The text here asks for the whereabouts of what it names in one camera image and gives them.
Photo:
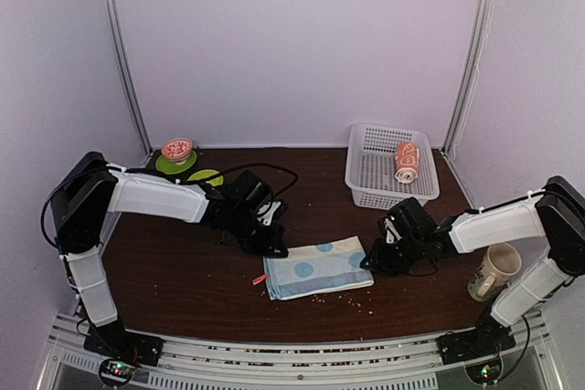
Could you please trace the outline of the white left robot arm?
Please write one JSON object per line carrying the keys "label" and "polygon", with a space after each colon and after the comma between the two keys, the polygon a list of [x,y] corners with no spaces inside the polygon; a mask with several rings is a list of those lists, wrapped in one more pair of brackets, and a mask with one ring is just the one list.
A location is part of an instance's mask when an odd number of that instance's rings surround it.
{"label": "white left robot arm", "polygon": [[147,168],[109,163],[98,152],[86,153],[49,193],[40,216],[50,216],[55,236],[46,241],[69,268],[97,344],[112,357],[131,350],[131,336],[116,324],[121,318],[102,265],[101,230],[108,214],[160,216],[220,230],[236,238],[246,253],[285,258],[284,228],[278,219],[286,204],[253,171],[257,163],[227,169],[228,184],[209,178],[173,179]]}

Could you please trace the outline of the blue patchwork towel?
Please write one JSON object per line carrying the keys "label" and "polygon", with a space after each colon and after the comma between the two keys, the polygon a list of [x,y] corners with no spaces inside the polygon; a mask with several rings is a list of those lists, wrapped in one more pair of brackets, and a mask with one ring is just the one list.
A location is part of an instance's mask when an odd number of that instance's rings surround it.
{"label": "blue patchwork towel", "polygon": [[287,258],[265,258],[264,283],[270,300],[295,300],[314,294],[355,290],[374,285],[372,273],[360,267],[366,256],[358,237],[291,248]]}

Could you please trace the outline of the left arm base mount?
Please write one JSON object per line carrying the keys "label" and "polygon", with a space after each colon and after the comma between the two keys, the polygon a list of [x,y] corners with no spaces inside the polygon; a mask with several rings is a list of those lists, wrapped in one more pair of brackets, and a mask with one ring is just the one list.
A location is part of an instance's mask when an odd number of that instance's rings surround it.
{"label": "left arm base mount", "polygon": [[97,326],[88,320],[83,348],[104,356],[98,378],[107,387],[128,385],[142,366],[157,366],[164,347],[162,338],[128,331],[121,318]]}

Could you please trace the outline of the white plastic basket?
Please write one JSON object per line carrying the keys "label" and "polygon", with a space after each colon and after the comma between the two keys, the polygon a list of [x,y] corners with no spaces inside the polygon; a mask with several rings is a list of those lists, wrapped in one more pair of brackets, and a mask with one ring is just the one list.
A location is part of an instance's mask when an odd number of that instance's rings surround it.
{"label": "white plastic basket", "polygon": [[[417,147],[418,171],[413,182],[396,179],[397,149],[404,142]],[[357,123],[351,127],[346,156],[345,183],[358,207],[388,210],[415,197],[422,205],[440,195],[439,179],[426,134]]]}

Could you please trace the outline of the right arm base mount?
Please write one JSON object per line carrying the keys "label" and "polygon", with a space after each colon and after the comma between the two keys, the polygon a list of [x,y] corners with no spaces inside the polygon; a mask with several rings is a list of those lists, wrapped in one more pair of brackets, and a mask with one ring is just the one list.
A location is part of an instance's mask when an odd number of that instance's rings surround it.
{"label": "right arm base mount", "polygon": [[470,330],[446,332],[436,340],[444,365],[466,363],[467,377],[476,385],[497,385],[512,374],[523,359],[527,345],[506,371],[502,353],[516,346],[510,326],[483,317]]}

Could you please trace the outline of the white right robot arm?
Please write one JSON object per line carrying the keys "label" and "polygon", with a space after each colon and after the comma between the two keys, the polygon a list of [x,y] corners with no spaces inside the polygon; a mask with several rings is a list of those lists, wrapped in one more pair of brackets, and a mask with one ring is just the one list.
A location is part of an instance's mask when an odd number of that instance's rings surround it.
{"label": "white right robot arm", "polygon": [[468,209],[436,222],[414,197],[392,206],[379,222],[381,236],[362,269],[408,276],[420,260],[472,253],[494,245],[543,237],[545,254],[493,302],[487,321],[469,334],[469,347],[485,355],[504,339],[503,327],[584,273],[584,196],[556,175],[535,192],[500,205]]}

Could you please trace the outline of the orange bunny pattern towel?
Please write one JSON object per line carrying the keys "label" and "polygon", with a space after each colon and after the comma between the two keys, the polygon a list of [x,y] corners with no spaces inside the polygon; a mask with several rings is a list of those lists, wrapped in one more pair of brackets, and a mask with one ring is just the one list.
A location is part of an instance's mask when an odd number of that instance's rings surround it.
{"label": "orange bunny pattern towel", "polygon": [[413,142],[401,143],[395,156],[395,179],[400,184],[411,184],[418,178],[419,148]]}

